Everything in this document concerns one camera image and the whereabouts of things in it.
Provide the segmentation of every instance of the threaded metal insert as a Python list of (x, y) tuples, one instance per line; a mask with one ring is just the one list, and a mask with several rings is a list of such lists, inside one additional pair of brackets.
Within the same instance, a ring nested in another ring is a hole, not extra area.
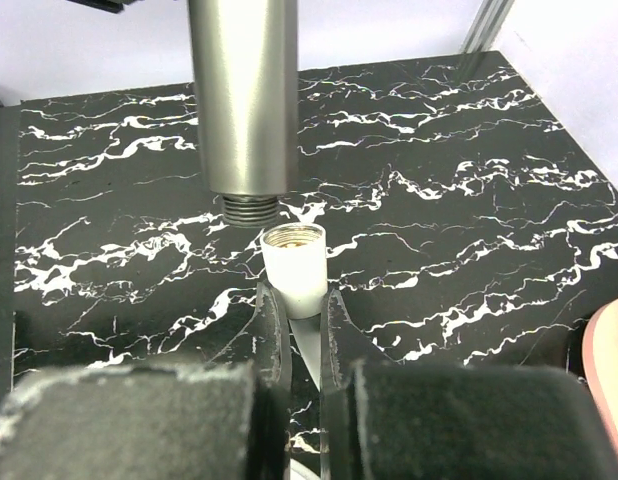
[(325, 234), (322, 227), (306, 223), (287, 223), (265, 233), (263, 242), (272, 247), (294, 248), (315, 242)]
[(278, 219), (278, 197), (222, 196), (224, 220), (235, 227), (262, 228)]

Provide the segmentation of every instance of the marble tabletop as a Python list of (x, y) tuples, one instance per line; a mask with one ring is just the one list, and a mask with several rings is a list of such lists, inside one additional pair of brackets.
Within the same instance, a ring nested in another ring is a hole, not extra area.
[[(618, 297), (618, 194), (500, 53), (462, 83), (457, 63), (302, 72), (282, 215), (325, 227), (330, 282), (390, 357), (579, 374), (585, 319)], [(204, 361), (251, 316), (261, 232), (223, 223), (196, 122), (191, 85), (23, 104), (16, 378)], [(293, 358), (293, 451), (315, 454), (318, 392)]]

